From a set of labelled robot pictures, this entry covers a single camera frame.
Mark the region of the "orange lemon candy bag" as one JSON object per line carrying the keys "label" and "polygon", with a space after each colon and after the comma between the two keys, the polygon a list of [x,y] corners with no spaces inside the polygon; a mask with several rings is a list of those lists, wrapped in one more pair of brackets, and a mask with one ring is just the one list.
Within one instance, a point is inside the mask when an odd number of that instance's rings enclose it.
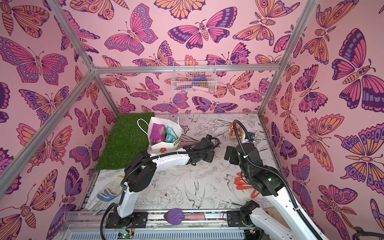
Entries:
{"label": "orange lemon candy bag", "polygon": [[238,133],[238,136],[240,140],[243,138],[243,130],[239,125],[231,124],[230,125],[230,140],[232,142],[237,141],[236,132]]}

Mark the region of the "teal mint candy bag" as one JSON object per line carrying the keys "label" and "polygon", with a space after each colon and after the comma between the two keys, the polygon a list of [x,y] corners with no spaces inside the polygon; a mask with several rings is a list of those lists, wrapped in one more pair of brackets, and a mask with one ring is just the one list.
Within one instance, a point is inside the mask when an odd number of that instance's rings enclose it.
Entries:
{"label": "teal mint candy bag", "polygon": [[171,127],[167,127],[167,134],[166,134],[166,142],[167,143],[174,143],[178,137],[176,136],[175,132]]}

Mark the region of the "purple blackcurrant candy bag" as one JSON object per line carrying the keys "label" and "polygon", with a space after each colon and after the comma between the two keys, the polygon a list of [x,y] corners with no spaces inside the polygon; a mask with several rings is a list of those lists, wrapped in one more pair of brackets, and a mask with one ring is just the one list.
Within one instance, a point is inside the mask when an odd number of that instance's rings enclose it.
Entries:
{"label": "purple blackcurrant candy bag", "polygon": [[167,137],[167,127],[164,124],[153,124],[151,134],[150,134],[150,143],[151,145],[156,145],[161,142],[165,142]]}

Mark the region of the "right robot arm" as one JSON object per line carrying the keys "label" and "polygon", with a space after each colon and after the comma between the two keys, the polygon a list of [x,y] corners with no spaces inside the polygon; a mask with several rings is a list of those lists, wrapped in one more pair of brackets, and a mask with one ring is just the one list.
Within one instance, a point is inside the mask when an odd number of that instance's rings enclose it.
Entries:
{"label": "right robot arm", "polygon": [[254,144],[228,146],[224,159],[240,167],[246,182],[272,203],[288,224],[285,227],[255,201],[248,201],[240,208],[245,225],[262,229],[274,240],[327,239],[298,203],[285,178],[275,168],[263,164]]}

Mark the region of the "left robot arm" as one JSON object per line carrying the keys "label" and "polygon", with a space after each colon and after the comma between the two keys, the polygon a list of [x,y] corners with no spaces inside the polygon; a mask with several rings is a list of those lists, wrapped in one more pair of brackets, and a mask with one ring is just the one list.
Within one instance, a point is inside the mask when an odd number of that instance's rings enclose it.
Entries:
{"label": "left robot arm", "polygon": [[219,147],[218,138],[207,135],[198,143],[184,146],[177,151],[149,154],[140,152],[125,169],[125,175],[120,185],[122,195],[115,212],[119,218],[131,217],[139,193],[144,191],[151,183],[156,172],[185,165],[196,165],[200,161],[211,163],[214,159],[215,149]]}

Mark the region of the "white floral paper bag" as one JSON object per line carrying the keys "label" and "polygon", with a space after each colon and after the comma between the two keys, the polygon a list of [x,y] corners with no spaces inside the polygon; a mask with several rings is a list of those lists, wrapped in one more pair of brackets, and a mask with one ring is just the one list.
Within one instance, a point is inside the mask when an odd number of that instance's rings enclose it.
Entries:
{"label": "white floral paper bag", "polygon": [[[175,132],[176,136],[178,137],[178,139],[174,143],[167,143],[165,141],[152,146],[150,143],[150,134],[151,134],[153,124],[164,124],[166,127],[171,127]],[[144,119],[137,120],[137,125],[147,135],[148,141],[150,144],[151,153],[163,154],[163,153],[176,151],[180,148],[180,142],[181,142],[183,130],[179,125],[179,123],[175,123],[171,120],[151,117],[149,123],[147,123]]]}

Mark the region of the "purple pink silicone spatula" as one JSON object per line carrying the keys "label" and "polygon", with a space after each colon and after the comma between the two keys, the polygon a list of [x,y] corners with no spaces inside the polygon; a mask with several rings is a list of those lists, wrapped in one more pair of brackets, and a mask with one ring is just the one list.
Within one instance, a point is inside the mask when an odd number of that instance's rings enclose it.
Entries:
{"label": "purple pink silicone spatula", "polygon": [[189,214],[186,215],[181,209],[171,209],[164,214],[164,219],[171,225],[180,225],[182,221],[204,221],[205,214]]}

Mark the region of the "green artificial grass mat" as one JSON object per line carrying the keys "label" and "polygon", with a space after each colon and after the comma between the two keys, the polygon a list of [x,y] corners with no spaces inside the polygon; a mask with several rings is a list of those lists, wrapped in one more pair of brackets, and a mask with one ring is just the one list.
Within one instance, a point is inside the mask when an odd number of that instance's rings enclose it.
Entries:
{"label": "green artificial grass mat", "polygon": [[95,170],[126,168],[138,153],[146,151],[149,146],[146,123],[154,115],[154,113],[120,114]]}

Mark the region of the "white blue work glove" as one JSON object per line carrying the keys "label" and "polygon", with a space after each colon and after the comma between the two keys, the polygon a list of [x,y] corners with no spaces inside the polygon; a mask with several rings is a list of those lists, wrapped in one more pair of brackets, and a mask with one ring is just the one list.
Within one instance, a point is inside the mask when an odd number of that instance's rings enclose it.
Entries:
{"label": "white blue work glove", "polygon": [[97,195],[95,207],[103,209],[110,201],[118,197],[122,192],[120,183],[111,182],[107,184]]}

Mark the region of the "clear wall basket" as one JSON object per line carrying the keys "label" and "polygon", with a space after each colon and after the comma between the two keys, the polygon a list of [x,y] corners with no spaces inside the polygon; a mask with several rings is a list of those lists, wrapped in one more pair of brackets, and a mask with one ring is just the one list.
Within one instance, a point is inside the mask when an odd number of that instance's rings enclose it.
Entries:
{"label": "clear wall basket", "polygon": [[178,61],[173,65],[170,85],[173,93],[209,93],[217,91],[215,61]]}

